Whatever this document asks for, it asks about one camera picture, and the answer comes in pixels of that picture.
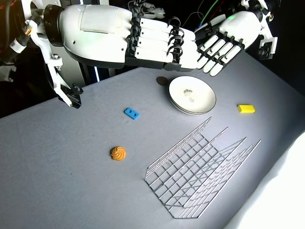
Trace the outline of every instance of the blue block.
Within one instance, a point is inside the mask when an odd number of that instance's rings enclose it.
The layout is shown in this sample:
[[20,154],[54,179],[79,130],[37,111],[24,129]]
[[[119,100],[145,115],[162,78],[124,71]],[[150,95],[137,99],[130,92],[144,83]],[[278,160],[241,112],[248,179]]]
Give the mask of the blue block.
[[125,114],[127,114],[133,120],[136,120],[140,116],[140,114],[138,112],[136,112],[135,110],[133,110],[129,107],[125,110]]

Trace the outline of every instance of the brown round object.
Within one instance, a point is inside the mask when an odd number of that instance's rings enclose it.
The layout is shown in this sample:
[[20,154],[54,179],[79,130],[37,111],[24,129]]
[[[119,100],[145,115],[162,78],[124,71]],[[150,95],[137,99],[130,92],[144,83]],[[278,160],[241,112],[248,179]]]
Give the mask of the brown round object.
[[111,157],[113,160],[116,160],[116,161],[123,160],[126,157],[126,149],[121,146],[117,146],[117,147],[113,148],[111,150]]
[[159,77],[157,78],[157,82],[158,82],[158,84],[161,85],[161,86],[167,86],[167,85],[168,85],[168,79],[165,78],[165,77],[163,77],[163,76],[159,76]]

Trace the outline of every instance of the tabletop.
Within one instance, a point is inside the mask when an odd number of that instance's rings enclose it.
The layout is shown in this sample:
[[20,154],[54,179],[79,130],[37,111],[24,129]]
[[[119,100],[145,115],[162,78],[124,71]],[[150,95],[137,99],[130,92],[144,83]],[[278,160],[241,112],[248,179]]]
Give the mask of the tabletop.
[[[210,112],[182,113],[156,82],[182,75],[212,87]],[[0,119],[0,228],[223,228],[305,129],[305,98],[246,53],[216,77],[137,68],[84,87],[81,99],[78,110],[52,99]],[[240,114],[238,104],[256,112]],[[205,137],[229,127],[219,147],[262,142],[200,218],[173,219],[146,169],[209,117]],[[123,161],[111,159],[115,146],[126,148]]]

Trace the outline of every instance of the wire rack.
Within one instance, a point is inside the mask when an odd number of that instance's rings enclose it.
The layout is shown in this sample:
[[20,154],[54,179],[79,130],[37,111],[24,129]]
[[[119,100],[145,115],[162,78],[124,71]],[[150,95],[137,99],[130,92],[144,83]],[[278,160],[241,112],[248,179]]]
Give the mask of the wire rack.
[[243,162],[260,144],[244,150],[247,139],[217,150],[202,132],[211,117],[184,139],[153,162],[146,171],[145,181],[176,219],[200,217]]

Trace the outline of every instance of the orange swirl object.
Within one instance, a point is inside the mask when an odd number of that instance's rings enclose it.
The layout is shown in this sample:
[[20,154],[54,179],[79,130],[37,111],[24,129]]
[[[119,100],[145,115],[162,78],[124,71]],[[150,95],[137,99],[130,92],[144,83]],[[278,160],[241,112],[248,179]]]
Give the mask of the orange swirl object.
[[118,146],[111,150],[111,157],[113,160],[122,161],[126,157],[126,149]]

